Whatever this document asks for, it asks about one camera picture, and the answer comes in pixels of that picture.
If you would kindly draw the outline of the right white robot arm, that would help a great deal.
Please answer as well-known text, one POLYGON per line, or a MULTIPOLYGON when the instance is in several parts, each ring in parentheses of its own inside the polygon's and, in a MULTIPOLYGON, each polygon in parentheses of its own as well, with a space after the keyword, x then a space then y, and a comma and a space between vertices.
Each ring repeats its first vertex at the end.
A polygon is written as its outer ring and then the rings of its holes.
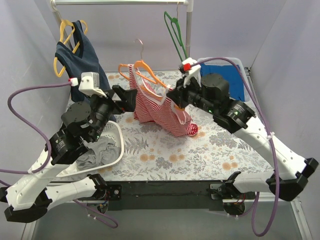
POLYGON ((319 163, 304 158, 282 143, 266 127, 255 112, 244 102, 229 94, 229 83, 219 74, 206 75, 201 81, 194 77, 184 86, 184 79, 167 92, 167 97, 180 108, 188 105, 212 115, 213 121, 252 147, 273 170, 260 173, 233 173, 215 192, 237 199, 248 192, 265 192, 281 200, 294 200, 306 187, 308 178, 319 163))

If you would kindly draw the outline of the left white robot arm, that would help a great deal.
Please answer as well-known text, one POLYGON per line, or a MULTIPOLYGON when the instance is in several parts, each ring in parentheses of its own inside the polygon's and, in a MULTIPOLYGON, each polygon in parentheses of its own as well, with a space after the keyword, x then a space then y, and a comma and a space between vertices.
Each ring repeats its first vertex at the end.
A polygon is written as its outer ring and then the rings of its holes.
POLYGON ((97 142, 112 115, 135 110, 137 92, 113 85, 110 90, 93 94, 90 102, 73 103, 61 116, 60 130, 50 138, 27 174, 15 184, 1 187, 0 200, 8 204, 4 211, 6 220, 31 223, 69 201, 112 199, 115 186, 108 185, 98 173, 64 185, 49 186, 49 183, 88 152, 84 142, 97 142))

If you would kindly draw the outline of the red white striped tank top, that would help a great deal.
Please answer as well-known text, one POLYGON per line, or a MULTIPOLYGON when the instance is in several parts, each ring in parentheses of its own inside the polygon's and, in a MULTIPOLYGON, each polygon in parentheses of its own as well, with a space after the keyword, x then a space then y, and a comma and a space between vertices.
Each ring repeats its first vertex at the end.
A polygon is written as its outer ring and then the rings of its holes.
POLYGON ((134 69, 133 64, 127 66, 129 86, 136 89, 135 110, 133 116, 140 123, 154 122, 176 137, 194 136, 198 133, 198 125, 186 110, 179 109, 167 96, 155 93, 147 80, 144 80, 134 69))

